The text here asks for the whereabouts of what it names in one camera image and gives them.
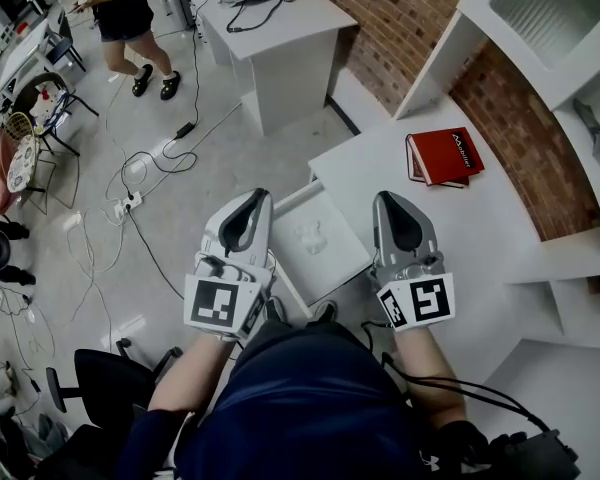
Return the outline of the frosted glass cabinet door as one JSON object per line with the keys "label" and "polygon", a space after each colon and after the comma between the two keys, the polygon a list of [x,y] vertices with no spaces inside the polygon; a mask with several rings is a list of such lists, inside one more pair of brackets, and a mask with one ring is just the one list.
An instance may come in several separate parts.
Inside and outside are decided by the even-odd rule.
{"label": "frosted glass cabinet door", "polygon": [[550,110],[600,73],[600,0],[460,0]]}

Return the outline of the red hardcover book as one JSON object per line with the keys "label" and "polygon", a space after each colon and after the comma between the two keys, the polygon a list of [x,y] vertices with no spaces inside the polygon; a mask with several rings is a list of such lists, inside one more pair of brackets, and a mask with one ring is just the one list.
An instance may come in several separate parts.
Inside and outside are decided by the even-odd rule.
{"label": "red hardcover book", "polygon": [[464,127],[409,134],[413,154],[427,186],[468,178],[481,173],[484,164]]}
{"label": "red hardcover book", "polygon": [[[406,143],[406,155],[407,155],[407,173],[408,173],[409,179],[414,182],[427,184],[409,143]],[[465,187],[469,186],[469,179],[462,178],[462,179],[447,181],[447,182],[440,183],[440,186],[464,189]]]}

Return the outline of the person's left shoe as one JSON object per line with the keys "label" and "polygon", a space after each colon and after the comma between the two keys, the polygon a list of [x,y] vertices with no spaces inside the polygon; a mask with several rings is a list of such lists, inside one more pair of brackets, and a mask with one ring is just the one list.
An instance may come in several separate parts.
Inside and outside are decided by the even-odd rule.
{"label": "person's left shoe", "polygon": [[264,306],[264,317],[267,321],[277,321],[287,324],[286,310],[277,296],[271,296]]}

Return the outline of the black electronics box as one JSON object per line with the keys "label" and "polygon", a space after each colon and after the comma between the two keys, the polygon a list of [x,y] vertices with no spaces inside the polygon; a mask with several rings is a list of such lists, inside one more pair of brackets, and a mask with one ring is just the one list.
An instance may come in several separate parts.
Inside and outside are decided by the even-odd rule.
{"label": "black electronics box", "polygon": [[518,432],[508,438],[497,466],[506,480],[576,480],[581,474],[577,460],[558,430],[531,437]]}

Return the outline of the person's right shoe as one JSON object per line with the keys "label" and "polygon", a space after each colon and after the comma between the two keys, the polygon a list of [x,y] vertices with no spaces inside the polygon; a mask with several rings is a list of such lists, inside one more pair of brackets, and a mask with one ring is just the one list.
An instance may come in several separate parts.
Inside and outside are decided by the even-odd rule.
{"label": "person's right shoe", "polygon": [[322,301],[316,309],[313,323],[324,324],[335,321],[337,318],[337,309],[337,304],[334,301]]}

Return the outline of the small white drawer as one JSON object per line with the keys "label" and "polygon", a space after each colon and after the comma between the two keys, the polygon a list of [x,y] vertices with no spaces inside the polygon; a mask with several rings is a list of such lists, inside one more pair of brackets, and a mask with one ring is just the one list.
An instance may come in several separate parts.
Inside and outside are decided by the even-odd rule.
{"label": "small white drawer", "polygon": [[[319,220],[327,247],[310,255],[294,236],[294,228]],[[370,265],[371,256],[316,179],[274,205],[269,263],[275,268],[272,293],[294,317],[311,315],[310,307]]]}

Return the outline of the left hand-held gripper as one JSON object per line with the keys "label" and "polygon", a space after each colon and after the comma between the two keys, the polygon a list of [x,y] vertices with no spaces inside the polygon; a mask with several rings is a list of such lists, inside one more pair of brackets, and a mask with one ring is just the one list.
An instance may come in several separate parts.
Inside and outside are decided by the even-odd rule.
{"label": "left hand-held gripper", "polygon": [[275,280],[264,267],[272,214],[271,194],[256,188],[226,203],[207,221],[202,251],[209,254],[198,253],[194,272],[185,276],[186,325],[221,339],[249,337]]}

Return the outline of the person's black trousers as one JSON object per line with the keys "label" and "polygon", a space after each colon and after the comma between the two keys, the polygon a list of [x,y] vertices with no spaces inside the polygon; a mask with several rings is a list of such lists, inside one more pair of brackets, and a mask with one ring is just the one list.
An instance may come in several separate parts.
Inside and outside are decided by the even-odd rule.
{"label": "person's black trousers", "polygon": [[336,321],[329,322],[309,322],[304,327],[293,327],[285,322],[268,319],[264,321],[256,334],[249,339],[249,345],[266,343],[271,340],[286,339],[293,336],[310,335],[310,334],[326,334],[337,336],[354,344],[360,345],[360,340],[346,329],[343,325]]}

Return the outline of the person's right forearm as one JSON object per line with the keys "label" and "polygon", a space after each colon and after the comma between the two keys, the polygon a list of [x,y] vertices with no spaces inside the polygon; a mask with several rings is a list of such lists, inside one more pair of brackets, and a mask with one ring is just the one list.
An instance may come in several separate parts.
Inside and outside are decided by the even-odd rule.
{"label": "person's right forearm", "polygon": [[[413,377],[444,378],[438,384],[458,388],[456,377],[434,336],[426,327],[394,333],[402,370]],[[436,429],[455,421],[466,421],[462,394],[436,387],[408,383],[412,404],[427,415]]]}

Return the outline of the small white table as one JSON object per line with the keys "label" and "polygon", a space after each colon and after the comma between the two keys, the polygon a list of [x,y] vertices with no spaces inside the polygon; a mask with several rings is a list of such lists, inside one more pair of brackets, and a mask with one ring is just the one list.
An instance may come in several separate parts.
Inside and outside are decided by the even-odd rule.
{"label": "small white table", "polygon": [[0,92],[8,83],[14,79],[20,69],[33,57],[41,52],[45,38],[50,31],[49,19],[43,18],[37,25],[9,54],[0,75]]}

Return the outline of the person's left forearm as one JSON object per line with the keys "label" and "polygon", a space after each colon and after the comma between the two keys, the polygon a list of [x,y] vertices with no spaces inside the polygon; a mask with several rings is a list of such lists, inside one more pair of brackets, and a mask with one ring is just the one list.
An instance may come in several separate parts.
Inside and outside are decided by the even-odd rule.
{"label": "person's left forearm", "polygon": [[180,415],[204,412],[235,345],[201,333],[157,384],[148,410]]}

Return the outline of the black office chair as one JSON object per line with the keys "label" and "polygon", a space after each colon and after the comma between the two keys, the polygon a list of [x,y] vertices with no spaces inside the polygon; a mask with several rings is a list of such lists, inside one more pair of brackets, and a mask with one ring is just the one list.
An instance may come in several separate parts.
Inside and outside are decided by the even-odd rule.
{"label": "black office chair", "polygon": [[181,348],[173,347],[150,369],[128,356],[130,346],[131,341],[122,338],[116,342],[116,354],[76,350],[75,387],[61,386],[56,370],[46,369],[56,408],[65,413],[65,401],[79,398],[89,422],[38,464],[34,480],[113,480],[118,456],[132,424],[146,412],[169,361],[183,355]]}

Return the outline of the white side cabinet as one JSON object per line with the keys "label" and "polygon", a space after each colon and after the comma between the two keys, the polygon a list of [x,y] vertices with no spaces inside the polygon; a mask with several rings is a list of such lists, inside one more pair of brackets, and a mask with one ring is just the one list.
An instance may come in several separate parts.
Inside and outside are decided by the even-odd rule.
{"label": "white side cabinet", "polygon": [[240,101],[262,134],[323,108],[338,33],[354,18],[329,0],[189,1],[214,62],[233,69]]}

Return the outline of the person's shoe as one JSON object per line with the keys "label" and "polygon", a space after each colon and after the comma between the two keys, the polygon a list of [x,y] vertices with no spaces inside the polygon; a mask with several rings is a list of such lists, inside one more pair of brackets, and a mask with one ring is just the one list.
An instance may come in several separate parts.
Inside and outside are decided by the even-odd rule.
{"label": "person's shoe", "polygon": [[313,323],[324,324],[335,321],[337,318],[337,309],[337,304],[334,301],[322,301],[316,309]]}
{"label": "person's shoe", "polygon": [[264,306],[264,317],[267,321],[277,321],[287,324],[286,310],[277,296],[271,296]]}

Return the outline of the white desk with hutch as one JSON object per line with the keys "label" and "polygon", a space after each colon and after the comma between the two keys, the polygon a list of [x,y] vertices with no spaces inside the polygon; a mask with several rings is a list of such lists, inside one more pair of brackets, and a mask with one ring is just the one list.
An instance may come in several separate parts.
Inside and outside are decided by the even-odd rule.
{"label": "white desk with hutch", "polygon": [[[600,165],[572,102],[600,122],[600,73],[550,110],[460,0],[329,0],[364,101],[339,91],[360,133],[310,168],[360,241],[383,190],[432,220],[457,315],[436,337],[465,380],[510,388],[600,480]],[[484,170],[464,189],[407,173],[409,134],[464,127]]]}

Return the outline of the person's navy shirt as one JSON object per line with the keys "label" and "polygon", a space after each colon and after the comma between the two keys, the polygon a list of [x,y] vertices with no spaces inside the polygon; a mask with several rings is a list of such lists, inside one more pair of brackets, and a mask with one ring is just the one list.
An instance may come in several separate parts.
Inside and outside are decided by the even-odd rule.
{"label": "person's navy shirt", "polygon": [[204,412],[147,411],[115,480],[435,480],[481,470],[469,422],[436,429],[362,345],[326,334],[247,345]]}

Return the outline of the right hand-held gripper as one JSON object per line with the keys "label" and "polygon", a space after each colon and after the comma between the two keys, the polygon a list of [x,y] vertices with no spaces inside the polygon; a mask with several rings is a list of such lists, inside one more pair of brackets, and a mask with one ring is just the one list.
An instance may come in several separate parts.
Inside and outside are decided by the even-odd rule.
{"label": "right hand-held gripper", "polygon": [[[379,192],[373,203],[375,246],[372,263],[376,297],[395,331],[426,327],[454,317],[453,275],[434,254],[437,238],[426,214],[408,199]],[[410,255],[415,260],[395,264]]]}

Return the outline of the patterned round seat cushion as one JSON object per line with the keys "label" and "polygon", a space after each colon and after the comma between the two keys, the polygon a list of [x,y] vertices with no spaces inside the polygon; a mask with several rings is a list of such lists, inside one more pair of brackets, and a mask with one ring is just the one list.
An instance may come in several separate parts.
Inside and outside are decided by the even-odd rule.
{"label": "patterned round seat cushion", "polygon": [[40,151],[38,139],[25,135],[18,144],[7,173],[7,188],[10,193],[24,191],[33,180]]}

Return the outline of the grey crumpled cloth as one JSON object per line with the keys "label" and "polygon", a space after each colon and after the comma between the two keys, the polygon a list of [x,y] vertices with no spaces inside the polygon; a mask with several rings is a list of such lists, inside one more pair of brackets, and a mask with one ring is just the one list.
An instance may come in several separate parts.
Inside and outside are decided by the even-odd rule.
{"label": "grey crumpled cloth", "polygon": [[592,107],[579,99],[574,99],[572,106],[589,132],[592,141],[592,156],[600,165],[600,122],[596,118]]}

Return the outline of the dark blue chair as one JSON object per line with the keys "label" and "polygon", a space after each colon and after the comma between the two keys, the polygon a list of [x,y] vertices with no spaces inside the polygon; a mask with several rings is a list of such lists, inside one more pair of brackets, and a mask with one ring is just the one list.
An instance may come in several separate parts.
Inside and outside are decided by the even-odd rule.
{"label": "dark blue chair", "polygon": [[80,69],[85,72],[86,68],[84,66],[83,59],[74,47],[74,39],[71,32],[71,27],[65,11],[62,11],[58,17],[58,26],[58,31],[52,33],[52,36],[56,39],[56,42],[45,54],[46,59],[51,64],[55,65],[62,57],[68,56],[72,62],[76,63]]}

